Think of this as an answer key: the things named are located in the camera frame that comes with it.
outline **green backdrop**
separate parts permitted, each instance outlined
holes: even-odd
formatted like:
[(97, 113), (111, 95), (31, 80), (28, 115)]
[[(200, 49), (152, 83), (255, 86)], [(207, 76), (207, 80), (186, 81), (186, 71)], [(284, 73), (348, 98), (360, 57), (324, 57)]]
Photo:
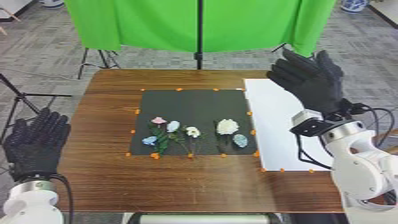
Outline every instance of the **green backdrop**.
[[(289, 43), (308, 56), (335, 0), (204, 0), (204, 52)], [(83, 46), (195, 52), (197, 0), (65, 0)]]

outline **white paper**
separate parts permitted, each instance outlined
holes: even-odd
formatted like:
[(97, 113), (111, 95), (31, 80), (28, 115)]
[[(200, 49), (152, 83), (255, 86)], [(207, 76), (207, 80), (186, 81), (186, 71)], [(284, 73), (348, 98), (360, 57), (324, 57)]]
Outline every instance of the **white paper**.
[[(269, 79), (245, 79), (245, 97), (252, 111), (252, 123), (262, 168), (268, 171), (324, 170), (319, 166), (298, 160), (298, 147), (291, 118), (303, 110), (296, 97), (278, 87)], [(330, 166), (328, 156), (317, 137), (301, 137), (301, 148), (310, 157)]]

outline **cable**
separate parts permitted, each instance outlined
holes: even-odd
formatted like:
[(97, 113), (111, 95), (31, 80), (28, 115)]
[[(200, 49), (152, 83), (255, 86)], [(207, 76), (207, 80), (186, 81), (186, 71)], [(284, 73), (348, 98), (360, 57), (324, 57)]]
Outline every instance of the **cable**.
[(72, 224), (72, 217), (74, 217), (74, 205), (72, 205), (72, 192), (70, 192), (70, 184), (67, 181), (67, 178), (60, 174), (49, 175), (49, 179), (54, 179), (62, 182), (65, 186), (65, 191), (67, 191), (67, 198), (69, 198), (69, 224)]
[(324, 168), (324, 169), (330, 170), (332, 167), (326, 166), (323, 163), (319, 163), (319, 162), (314, 160), (314, 158), (308, 156), (307, 152), (303, 151), (303, 149), (301, 149), (301, 137), (300, 137), (298, 134), (294, 134), (294, 140), (296, 140), (296, 146), (298, 146), (298, 160), (300, 160), (301, 162), (305, 162), (305, 163), (314, 164), (316, 166), (319, 166), (321, 168)]
[(385, 132), (385, 134), (381, 136), (381, 139), (380, 139), (380, 142), (378, 142), (378, 145), (376, 145), (380, 147), (381, 143), (383, 143), (383, 141), (387, 139), (387, 136), (390, 134), (392, 128), (394, 128), (394, 114), (392, 114), (390, 110), (385, 109), (385, 108), (372, 108), (372, 111), (383, 111), (388, 114), (388, 119), (390, 119), (388, 129), (387, 129), (387, 132)]
[[(378, 123), (380, 119), (378, 119), (376, 111), (374, 111), (374, 109), (367, 105), (364, 105), (364, 108), (367, 108), (367, 110), (364, 110), (364, 111), (371, 112), (371, 114), (372, 114), (374, 132), (376, 132), (376, 136), (378, 136), (380, 135), (380, 123)], [(372, 138), (372, 144), (378, 147), (376, 137)]]
[(24, 73), (28, 75), (42, 76), (46, 78), (63, 79), (63, 80), (69, 80), (69, 81), (79, 81), (79, 80), (70, 79), (70, 78), (67, 78), (63, 76), (51, 76), (51, 75), (46, 75), (46, 74), (37, 74), (37, 73), (31, 73), (31, 72), (26, 72), (26, 71), (19, 71), (19, 70), (8, 69), (8, 68), (0, 68), (0, 70), (6, 70), (6, 71), (12, 71), (12, 72), (19, 72), (19, 73)]

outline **light stand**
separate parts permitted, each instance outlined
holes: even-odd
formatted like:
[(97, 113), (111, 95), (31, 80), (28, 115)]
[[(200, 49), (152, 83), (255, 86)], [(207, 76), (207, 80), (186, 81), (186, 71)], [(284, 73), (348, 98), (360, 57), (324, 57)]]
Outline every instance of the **light stand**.
[(53, 104), (53, 100), (56, 97), (70, 97), (70, 95), (60, 95), (60, 94), (38, 94), (38, 93), (22, 93), (19, 92), (19, 90), (15, 89), (15, 86), (12, 85), (12, 83), (8, 82), (8, 79), (5, 78), (3, 74), (0, 73), (0, 81), (3, 83), (3, 85), (6, 86), (6, 88), (10, 89), (10, 91), (15, 94), (14, 97), (14, 104), (12, 104), (12, 108), (10, 108), (10, 112), (8, 112), (8, 118), (6, 118), (6, 122), (5, 122), (5, 126), (3, 126), (3, 132), (1, 132), (1, 137), (0, 137), (0, 145), (3, 144), (3, 138), (5, 138), (5, 134), (6, 134), (6, 129), (8, 127), (12, 127), (14, 124), (10, 124), (12, 118), (14, 118), (14, 112), (15, 112), (15, 106), (21, 103), (24, 103), (24, 105), (28, 106), (30, 110), (33, 111), (35, 114), (38, 114), (38, 108), (35, 107), (35, 105), (31, 104), (31, 102), (26, 99), (26, 96), (47, 96), (51, 97), (49, 103), (47, 103), (47, 107)]
[[(109, 61), (113, 62), (113, 65), (111, 66), (109, 66), (109, 64), (106, 62), (102, 52), (106, 53), (106, 57), (108, 57)], [(117, 53), (113, 51), (108, 52), (108, 51), (97, 50), (97, 54), (99, 54), (99, 57), (101, 57), (101, 60), (102, 60), (102, 66), (94, 65), (94, 64), (90, 64), (90, 63), (85, 62), (85, 60), (86, 60), (86, 54), (88, 54), (88, 48), (85, 48), (85, 50), (83, 50), (83, 59), (81, 59), (81, 64), (79, 64), (79, 69), (78, 69), (78, 79), (81, 79), (81, 73), (83, 73), (83, 67), (85, 66), (94, 66), (94, 67), (97, 67), (101, 69), (109, 69), (113, 67), (120, 68), (120, 66), (118, 66), (118, 64), (115, 62), (115, 59), (113, 59), (113, 56), (109, 55), (109, 53), (113, 55), (117, 55)]]
[(197, 70), (202, 70), (202, 11), (204, 11), (204, 0), (197, 0), (197, 52), (193, 59), (197, 62)]

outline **black cable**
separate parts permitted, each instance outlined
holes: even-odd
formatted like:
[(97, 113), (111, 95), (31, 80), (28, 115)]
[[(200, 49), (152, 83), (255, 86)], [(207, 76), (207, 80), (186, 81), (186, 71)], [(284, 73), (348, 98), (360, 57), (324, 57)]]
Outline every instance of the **black cable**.
[(49, 176), (49, 179), (54, 179), (62, 182), (63, 186), (65, 186), (65, 191), (67, 191), (67, 198), (69, 198), (69, 224), (72, 224), (72, 217), (74, 217), (74, 205), (72, 205), (72, 192), (70, 192), (70, 184), (67, 181), (67, 178), (63, 175), (60, 174), (53, 174)]
[(394, 128), (394, 114), (392, 114), (390, 110), (385, 109), (385, 108), (372, 108), (372, 111), (383, 111), (388, 114), (388, 119), (390, 119), (388, 129), (387, 129), (387, 132), (385, 132), (385, 134), (381, 136), (380, 142), (376, 144), (376, 146), (380, 147), (381, 146), (381, 143), (383, 143), (383, 141), (387, 139), (387, 136), (390, 134), (392, 128)]
[[(378, 120), (380, 119), (378, 119), (376, 111), (374, 111), (374, 109), (367, 105), (364, 105), (364, 108), (367, 108), (365, 112), (371, 112), (371, 114), (372, 114), (372, 119), (374, 119), (374, 132), (376, 132), (376, 137), (378, 137), (378, 135), (380, 135), (380, 123), (378, 123)], [(372, 144), (378, 147), (376, 137), (372, 138)]]
[(324, 169), (330, 170), (332, 167), (326, 166), (323, 163), (319, 163), (319, 162), (314, 160), (314, 158), (308, 156), (307, 152), (303, 151), (303, 148), (301, 148), (301, 137), (300, 137), (298, 134), (294, 134), (294, 140), (296, 140), (296, 146), (298, 146), (298, 160), (300, 160), (301, 162), (305, 162), (305, 163), (314, 164), (316, 166), (319, 166), (319, 167), (323, 167)]

